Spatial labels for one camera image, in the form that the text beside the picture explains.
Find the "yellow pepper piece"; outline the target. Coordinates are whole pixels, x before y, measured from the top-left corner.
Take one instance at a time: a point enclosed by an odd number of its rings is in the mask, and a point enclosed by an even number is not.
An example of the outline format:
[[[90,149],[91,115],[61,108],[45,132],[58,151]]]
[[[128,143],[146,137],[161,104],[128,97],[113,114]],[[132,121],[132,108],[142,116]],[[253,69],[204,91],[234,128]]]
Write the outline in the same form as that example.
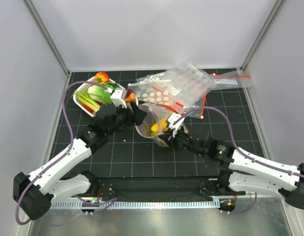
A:
[[[151,127],[151,136],[162,133],[168,130],[168,124],[165,119],[161,119]]]

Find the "clear pink-dotted zip bag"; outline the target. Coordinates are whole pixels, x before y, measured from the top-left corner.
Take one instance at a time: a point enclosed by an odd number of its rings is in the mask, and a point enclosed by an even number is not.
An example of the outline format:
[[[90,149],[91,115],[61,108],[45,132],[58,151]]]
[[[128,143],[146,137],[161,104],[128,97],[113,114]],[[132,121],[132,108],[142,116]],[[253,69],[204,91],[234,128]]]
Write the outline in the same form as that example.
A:
[[[147,117],[144,119],[143,123],[139,126],[136,126],[136,130],[139,135],[144,138],[151,139],[160,147],[168,147],[161,139],[161,135],[166,131],[163,131],[160,134],[151,136],[151,127],[153,124],[158,122],[161,119],[167,120],[167,118],[172,114],[176,113],[174,111],[168,110],[160,105],[143,103],[138,106],[141,110],[147,112]],[[188,130],[186,129],[184,123],[180,129],[184,129],[186,133]]]

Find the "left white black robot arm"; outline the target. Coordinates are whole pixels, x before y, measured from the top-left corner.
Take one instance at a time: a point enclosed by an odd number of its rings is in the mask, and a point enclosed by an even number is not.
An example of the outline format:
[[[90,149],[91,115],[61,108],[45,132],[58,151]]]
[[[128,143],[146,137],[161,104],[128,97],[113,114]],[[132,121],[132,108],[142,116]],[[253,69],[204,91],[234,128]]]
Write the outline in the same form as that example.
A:
[[[13,199],[17,203],[15,218],[18,224],[25,224],[19,219],[20,210],[30,220],[37,220],[52,204],[63,199],[78,194],[95,196],[99,185],[90,171],[82,171],[67,180],[61,177],[102,148],[108,142],[109,135],[123,126],[142,124],[146,116],[147,113],[135,102],[125,107],[105,104],[95,113],[90,125],[71,138],[66,149],[27,175],[19,172],[13,179]]]

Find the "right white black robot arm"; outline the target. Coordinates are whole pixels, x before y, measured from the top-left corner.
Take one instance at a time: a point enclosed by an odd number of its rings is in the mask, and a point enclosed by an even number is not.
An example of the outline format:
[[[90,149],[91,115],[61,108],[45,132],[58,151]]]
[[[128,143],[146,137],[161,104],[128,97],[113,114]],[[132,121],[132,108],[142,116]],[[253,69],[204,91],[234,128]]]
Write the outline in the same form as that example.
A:
[[[304,163],[287,165],[249,153],[242,148],[214,139],[193,139],[184,129],[168,130],[160,139],[172,149],[185,149],[223,170],[216,182],[222,195],[255,192],[283,199],[288,205],[304,210]]]

